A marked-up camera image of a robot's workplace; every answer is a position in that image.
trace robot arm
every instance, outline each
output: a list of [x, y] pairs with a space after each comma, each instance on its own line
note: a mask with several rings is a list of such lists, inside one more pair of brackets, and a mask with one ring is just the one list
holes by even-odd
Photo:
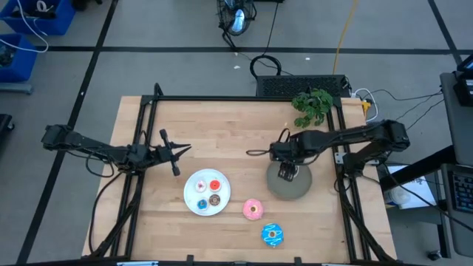
[[410, 142], [402, 123], [383, 120], [368, 126], [334, 132], [306, 130], [289, 136], [286, 142], [277, 141], [270, 144], [269, 154], [273, 161], [280, 161], [279, 177], [292, 181], [296, 166], [307, 165], [304, 160], [314, 160], [325, 149], [347, 144], [370, 142], [357, 153], [348, 153], [342, 157], [345, 174], [360, 176], [364, 165], [387, 152], [403, 151]]
[[[180, 156], [188, 151], [190, 144], [176, 144], [168, 141], [166, 130], [160, 130], [164, 146], [150, 146], [144, 144], [133, 144], [127, 146], [110, 146], [108, 144], [84, 137], [74, 132], [65, 125], [47, 126], [46, 133], [41, 142], [43, 147], [50, 151], [80, 151], [90, 157], [114, 163], [119, 171], [142, 171], [146, 168], [157, 166], [161, 163], [171, 162], [172, 171], [175, 176], [180, 175], [176, 162]], [[183, 148], [176, 154], [172, 149]]]

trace small red object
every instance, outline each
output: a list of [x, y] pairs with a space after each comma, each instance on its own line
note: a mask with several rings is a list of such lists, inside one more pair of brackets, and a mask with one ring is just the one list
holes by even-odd
[[220, 189], [220, 181], [219, 180], [212, 180], [210, 182], [210, 189], [212, 191], [218, 191]]

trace donut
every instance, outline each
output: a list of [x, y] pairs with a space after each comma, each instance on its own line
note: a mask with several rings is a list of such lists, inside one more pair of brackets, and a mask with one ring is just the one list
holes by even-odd
[[220, 204], [220, 196], [217, 194], [213, 194], [212, 196], [210, 196], [208, 201], [210, 202], [210, 205], [217, 206]]
[[263, 216], [263, 205], [257, 199], [249, 199], [243, 204], [243, 215], [250, 220], [258, 220]]
[[212, 180], [210, 181], [210, 190], [212, 192], [217, 192], [220, 190], [222, 186], [220, 185], [220, 181], [219, 180]]
[[195, 184], [195, 191], [199, 193], [204, 192], [206, 188], [207, 188], [207, 184], [205, 184], [205, 182], [202, 180], [197, 181], [197, 183]]
[[261, 231], [261, 239], [266, 245], [275, 248], [284, 241], [284, 233], [278, 224], [267, 224]]
[[201, 199], [197, 202], [197, 208], [199, 211], [205, 211], [208, 208], [208, 201], [206, 199]]

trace gray floor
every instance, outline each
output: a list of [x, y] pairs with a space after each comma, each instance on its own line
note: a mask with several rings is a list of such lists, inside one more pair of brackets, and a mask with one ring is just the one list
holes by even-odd
[[[471, 0], [436, 0], [458, 49], [473, 47], [469, 27]], [[48, 37], [53, 46], [95, 46], [111, 0], [90, 4], [78, 13], [62, 37]], [[272, 47], [335, 48], [350, 10], [348, 0], [287, 0], [279, 6]], [[237, 46], [264, 47], [274, 3], [256, 3], [257, 20]], [[213, 0], [120, 0], [106, 36], [107, 47], [225, 47]], [[0, 33], [10, 33], [0, 24]], [[34, 44], [41, 44], [34, 37]], [[448, 49], [427, 0], [360, 0], [344, 42], [345, 48]], [[254, 57], [258, 54], [248, 53]], [[293, 74], [330, 74], [334, 54], [277, 53], [283, 69]], [[38, 56], [28, 81], [32, 95], [0, 94], [0, 113], [14, 116], [0, 160], [0, 264], [15, 263], [55, 154], [41, 147], [47, 124], [67, 123], [89, 65], [91, 52], [48, 52]], [[75, 130], [108, 142], [122, 95], [152, 93], [159, 82], [167, 95], [254, 95], [256, 82], [249, 60], [230, 52], [102, 52], [98, 58]], [[400, 98], [435, 93], [439, 74], [451, 72], [451, 55], [342, 54], [339, 74], [353, 88], [386, 89]], [[273, 69], [256, 67], [261, 74]], [[395, 119], [417, 101], [396, 102], [375, 95], [378, 119]], [[401, 121], [410, 125], [436, 96]], [[439, 105], [409, 130], [412, 145], [391, 160], [413, 163], [450, 144], [445, 107]], [[74, 259], [81, 254], [99, 179], [88, 174], [83, 160], [67, 156], [58, 175], [29, 262]], [[425, 265], [467, 265], [472, 259], [431, 262], [425, 252], [438, 248], [432, 225], [390, 214], [398, 257]]]

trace blue bin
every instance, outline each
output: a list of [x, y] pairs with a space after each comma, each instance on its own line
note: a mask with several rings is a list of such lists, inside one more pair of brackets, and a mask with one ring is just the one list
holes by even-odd
[[[47, 35], [64, 35], [66, 34], [69, 25], [72, 22], [72, 19], [75, 15], [75, 10], [71, 5], [71, 0], [43, 0], [46, 5], [49, 7], [51, 4], [54, 4], [56, 7], [55, 13], [56, 18], [54, 19], [43, 19], [38, 18], [35, 23], [33, 23], [34, 18], [25, 17], [27, 23], [38, 33], [41, 34], [40, 30]], [[36, 8], [36, 1], [32, 0], [20, 0], [21, 7], [23, 11], [27, 12], [28, 10]], [[28, 26], [24, 23], [23, 18], [13, 18], [11, 17], [12, 12], [15, 10], [15, 7], [18, 6], [17, 0], [9, 0], [8, 3], [4, 6], [3, 10], [0, 12], [0, 19], [5, 21], [13, 30], [17, 33], [24, 34], [33, 34]]]
[[[36, 47], [21, 34], [0, 35], [0, 39], [17, 47], [36, 50]], [[30, 79], [36, 56], [36, 52], [16, 50], [12, 63], [9, 66], [0, 67], [0, 82], [18, 82]]]

